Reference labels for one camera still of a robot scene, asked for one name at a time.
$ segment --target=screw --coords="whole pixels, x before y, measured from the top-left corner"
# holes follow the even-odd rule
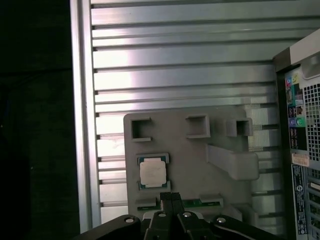
[[[223,217],[218,217],[218,218],[217,218],[217,221],[218,221],[218,223],[223,224],[223,223],[226,222],[226,219],[224,219]]]
[[[128,223],[128,224],[130,224],[130,223],[133,223],[133,222],[134,222],[134,219],[132,219],[132,218],[127,218],[127,219],[125,220],[125,222]]]
[[[191,217],[191,213],[186,211],[186,212],[183,214],[183,216],[184,216],[185,218],[189,218],[189,217]]]

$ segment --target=label sticker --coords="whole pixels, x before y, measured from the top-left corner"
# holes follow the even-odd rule
[[[303,167],[291,165],[294,191],[295,217],[298,235],[307,234],[307,219],[305,212],[305,191]]]
[[[293,76],[292,76],[292,85],[294,84],[298,84],[299,83],[299,74],[298,73],[295,73]]]
[[[291,155],[292,163],[304,167],[310,166],[309,156],[304,154],[292,153]]]
[[[286,80],[285,80],[285,85],[287,87],[290,87],[291,86],[291,83],[292,83],[292,78],[291,77],[288,77]]]

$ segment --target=colored port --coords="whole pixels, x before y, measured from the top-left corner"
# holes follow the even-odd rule
[[[309,199],[316,204],[320,204],[320,196],[317,196],[311,192],[309,192]]]
[[[301,126],[303,123],[302,119],[301,118],[297,118],[296,119],[296,124],[298,124],[299,126]]]
[[[290,119],[290,124],[293,126],[296,125],[296,120],[294,118]]]

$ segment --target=metal slat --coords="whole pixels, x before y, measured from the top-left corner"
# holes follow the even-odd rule
[[[94,8],[92,25],[239,21],[319,15],[317,0]]]
[[[271,83],[276,77],[273,69],[274,67],[268,64],[107,71],[94,74],[94,88],[96,91],[101,91],[213,84]]]
[[[184,33],[174,34],[171,33],[167,36],[132,36],[123,38],[107,38],[107,39],[94,39],[92,45],[94,47],[110,47],[110,46],[138,46],[138,45],[151,45],[151,44],[181,44],[181,43],[221,43],[232,41],[267,41],[267,40],[292,40],[301,39],[305,35],[314,32],[314,29],[302,30],[284,30],[284,31],[258,31],[258,32],[234,32],[234,33],[210,33],[201,32],[195,34]]]
[[[128,214],[128,206],[108,206],[101,208],[101,224],[109,222],[121,215]]]
[[[100,185],[100,202],[112,205],[117,202],[127,202],[127,184],[102,184]]]
[[[259,179],[251,182],[254,193],[277,191],[282,188],[282,177],[279,172],[260,174]]]
[[[184,25],[166,25],[166,26],[143,26],[143,27],[113,27],[98,28],[92,30],[93,40],[114,39],[114,38],[137,38],[143,36],[166,36],[168,34],[236,34],[247,32],[278,32],[281,30],[313,30],[320,26],[320,19],[301,19],[282,21],[245,21],[245,22],[217,22],[207,24],[184,24]]]
[[[121,103],[136,101],[155,101],[168,99],[192,99],[215,97],[234,97],[234,96],[257,96],[270,95],[275,93],[275,87],[269,86],[248,86],[246,84],[232,85],[211,85],[201,87],[180,87],[180,88],[159,88],[145,89],[143,91],[130,92],[99,92],[95,96],[95,103]]]
[[[269,215],[272,213],[283,213],[283,197],[277,195],[259,195],[252,197],[252,208],[259,215]]]
[[[266,96],[238,96],[238,97],[213,97],[213,98],[191,98],[178,100],[163,100],[153,102],[132,102],[132,103],[110,103],[97,104],[96,113],[113,113],[126,111],[143,111],[174,108],[192,108],[227,105],[250,105],[250,104],[274,104],[276,95]]]
[[[99,69],[270,61],[293,43],[295,41],[109,49],[93,52],[93,66]]]
[[[257,130],[248,137],[249,148],[264,148],[279,146],[280,135],[278,129]]]
[[[246,110],[247,117],[252,119],[254,125],[274,125],[278,123],[278,112],[275,107],[254,108]],[[118,135],[124,132],[124,114],[103,115],[96,118],[97,135]]]

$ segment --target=ventilation grille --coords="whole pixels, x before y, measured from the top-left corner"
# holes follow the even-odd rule
[[[308,175],[310,177],[313,177],[315,179],[319,179],[320,180],[320,171],[319,170],[315,170],[315,169],[308,169]]]
[[[320,233],[315,229],[312,229],[312,237],[314,237],[316,240],[320,240]]]
[[[320,83],[304,88],[309,157],[320,160]]]

